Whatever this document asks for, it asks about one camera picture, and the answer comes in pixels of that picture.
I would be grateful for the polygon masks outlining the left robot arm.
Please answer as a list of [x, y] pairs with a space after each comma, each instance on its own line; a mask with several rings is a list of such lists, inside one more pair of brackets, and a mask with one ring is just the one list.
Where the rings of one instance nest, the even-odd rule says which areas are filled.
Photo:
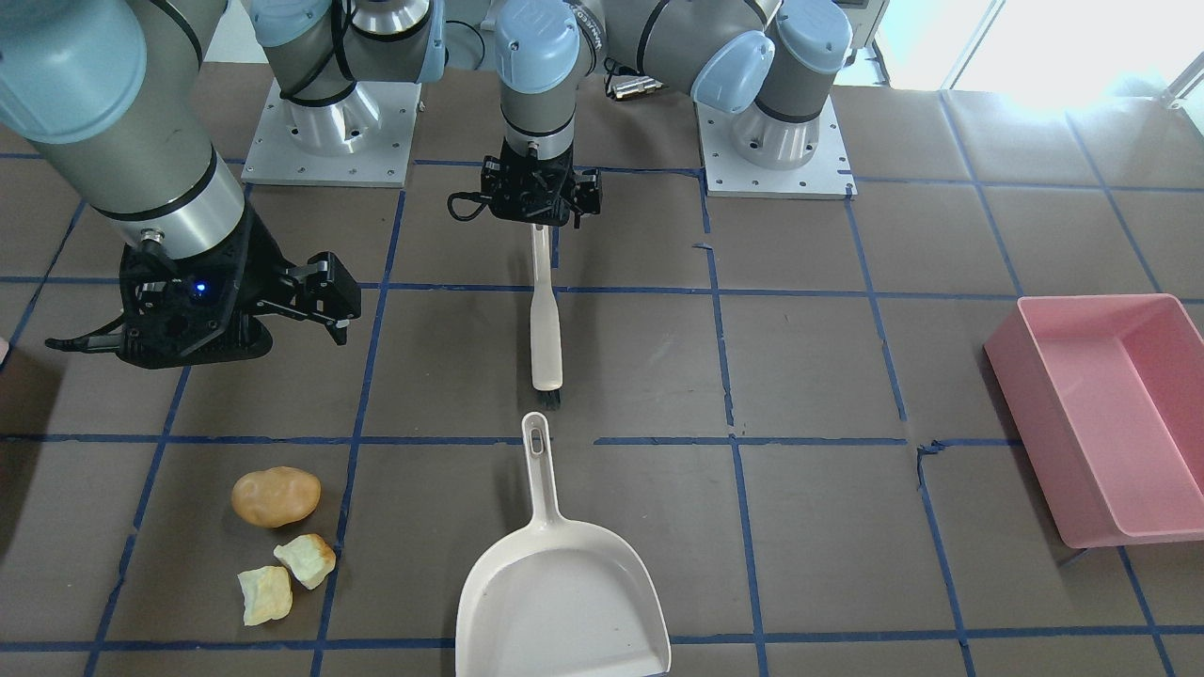
[[687, 94], [727, 120], [740, 159], [783, 175], [811, 160], [855, 34], [834, 1], [503, 1], [490, 19], [506, 134], [464, 199], [535, 226], [600, 212], [598, 173], [576, 171], [589, 73]]

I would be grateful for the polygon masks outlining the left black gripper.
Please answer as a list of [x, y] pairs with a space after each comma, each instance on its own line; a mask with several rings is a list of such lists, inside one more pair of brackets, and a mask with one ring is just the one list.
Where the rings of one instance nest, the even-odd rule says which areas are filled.
[[502, 146], [500, 157], [485, 157], [482, 196], [486, 210], [502, 220], [535, 226], [579, 226], [584, 214], [601, 213], [601, 177], [596, 167], [577, 172], [576, 149], [539, 159]]

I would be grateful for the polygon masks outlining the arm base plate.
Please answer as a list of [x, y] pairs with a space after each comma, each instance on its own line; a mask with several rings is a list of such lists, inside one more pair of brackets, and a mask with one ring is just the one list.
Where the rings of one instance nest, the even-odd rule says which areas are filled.
[[272, 83], [242, 179], [255, 186], [403, 189], [421, 86], [360, 82], [343, 102], [287, 102]]
[[816, 118], [786, 123], [750, 106], [722, 113], [696, 104], [706, 189], [718, 198], [856, 198], [832, 100]]

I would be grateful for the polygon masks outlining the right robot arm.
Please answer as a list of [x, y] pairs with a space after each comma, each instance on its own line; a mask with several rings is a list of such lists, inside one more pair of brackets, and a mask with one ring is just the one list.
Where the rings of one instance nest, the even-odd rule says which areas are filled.
[[[189, 96], [224, 1], [5, 1], [2, 125], [24, 137], [124, 241], [120, 313], [49, 351], [112, 353], [143, 369], [232, 363], [275, 345], [262, 316], [320, 325], [337, 345], [361, 316], [332, 252], [289, 261]], [[443, 76], [443, 1], [248, 1], [279, 134], [248, 161], [300, 172], [330, 159], [397, 181], [397, 113], [370, 83]]]

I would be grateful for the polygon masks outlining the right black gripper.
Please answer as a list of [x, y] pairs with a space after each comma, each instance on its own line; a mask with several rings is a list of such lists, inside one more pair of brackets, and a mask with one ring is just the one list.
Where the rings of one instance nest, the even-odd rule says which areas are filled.
[[324, 251], [289, 261], [252, 205], [216, 248], [170, 259], [166, 245], [125, 245], [118, 273], [118, 358], [142, 369], [235, 363], [267, 355], [275, 336], [259, 314], [325, 326], [347, 345], [362, 313], [358, 281]]

